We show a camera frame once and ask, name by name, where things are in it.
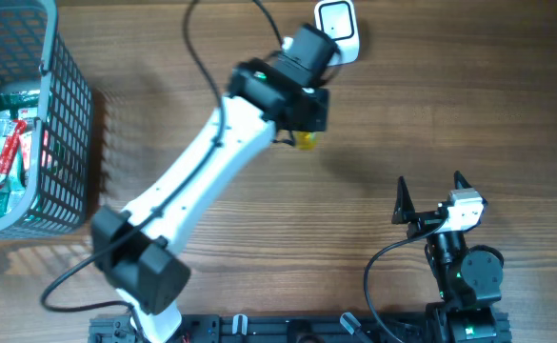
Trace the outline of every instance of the wooden table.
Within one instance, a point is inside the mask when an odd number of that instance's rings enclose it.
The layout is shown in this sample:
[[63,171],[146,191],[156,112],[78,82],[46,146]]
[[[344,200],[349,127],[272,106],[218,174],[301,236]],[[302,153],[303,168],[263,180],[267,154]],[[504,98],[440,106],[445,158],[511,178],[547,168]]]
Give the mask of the wooden table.
[[[60,9],[60,30],[95,89],[94,204],[119,209],[148,187],[214,106],[182,41],[186,2],[161,2]],[[313,6],[268,3],[285,35],[313,19]],[[498,308],[509,312],[514,341],[557,342],[557,1],[356,6],[363,50],[329,86],[328,132],[314,151],[263,152],[205,213],[182,255],[193,276],[181,310],[364,313],[363,268],[405,237],[389,223],[397,177],[427,211],[460,170],[489,201],[467,242],[505,255]],[[221,85],[237,61],[276,48],[245,1],[203,2],[191,31]],[[50,281],[90,253],[88,232],[0,242],[0,342],[81,342],[89,318],[121,311],[38,305]],[[382,311],[439,300],[422,243],[382,258],[370,284]],[[88,268],[52,301],[114,297]]]

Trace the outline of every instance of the wooden surface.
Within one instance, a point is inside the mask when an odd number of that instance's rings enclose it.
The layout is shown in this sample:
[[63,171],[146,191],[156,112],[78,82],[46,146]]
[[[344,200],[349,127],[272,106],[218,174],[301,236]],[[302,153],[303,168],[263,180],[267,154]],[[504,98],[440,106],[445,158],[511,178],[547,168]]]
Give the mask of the wooden surface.
[[[181,38],[184,3],[60,9],[60,30],[95,88],[94,203],[124,206],[210,114],[212,96]],[[313,19],[313,5],[268,8],[292,34]],[[314,151],[263,152],[205,213],[182,255],[193,276],[180,309],[364,313],[363,268],[405,237],[389,224],[397,177],[427,211],[460,170],[489,201],[467,242],[505,255],[498,308],[509,312],[514,341],[557,342],[557,1],[356,6],[363,50],[329,87],[328,132]],[[247,2],[207,2],[192,22],[194,45],[221,85],[237,61],[275,49]],[[37,303],[88,255],[88,231],[0,242],[0,342],[82,342],[89,318],[121,311],[55,314]],[[382,311],[421,311],[439,300],[422,243],[376,263],[370,285]],[[52,301],[114,297],[88,268]]]

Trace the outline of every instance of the yellow object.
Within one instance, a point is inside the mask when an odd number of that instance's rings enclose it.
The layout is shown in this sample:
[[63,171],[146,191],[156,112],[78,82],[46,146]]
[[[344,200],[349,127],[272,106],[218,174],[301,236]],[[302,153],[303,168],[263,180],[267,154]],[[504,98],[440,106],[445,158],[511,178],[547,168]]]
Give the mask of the yellow object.
[[295,132],[296,147],[300,150],[312,150],[318,143],[316,132]]

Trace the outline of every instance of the robotic arm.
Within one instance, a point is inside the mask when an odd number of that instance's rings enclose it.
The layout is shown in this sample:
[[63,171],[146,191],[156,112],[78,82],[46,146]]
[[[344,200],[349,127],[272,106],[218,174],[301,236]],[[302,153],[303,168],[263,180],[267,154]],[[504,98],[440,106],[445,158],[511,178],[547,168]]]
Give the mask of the robotic arm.
[[272,55],[272,65],[260,59],[240,63],[222,98],[223,108],[215,109],[164,175],[122,212],[105,207],[93,217],[95,252],[129,237],[95,265],[133,305],[150,342],[167,341],[181,324],[175,299],[190,270],[175,256],[206,208],[278,131],[292,135],[326,129],[328,91],[321,88],[326,83],[321,77],[334,53],[339,49],[333,40],[304,25],[289,47]]

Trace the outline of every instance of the gray basket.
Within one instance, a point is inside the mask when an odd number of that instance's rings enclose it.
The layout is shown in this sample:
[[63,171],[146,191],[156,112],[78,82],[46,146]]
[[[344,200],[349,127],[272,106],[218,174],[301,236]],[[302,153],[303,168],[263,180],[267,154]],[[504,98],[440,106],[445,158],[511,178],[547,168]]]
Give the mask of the gray basket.
[[53,0],[0,1],[0,92],[41,91],[29,183],[0,218],[0,239],[67,233],[86,219],[91,89],[57,28]]

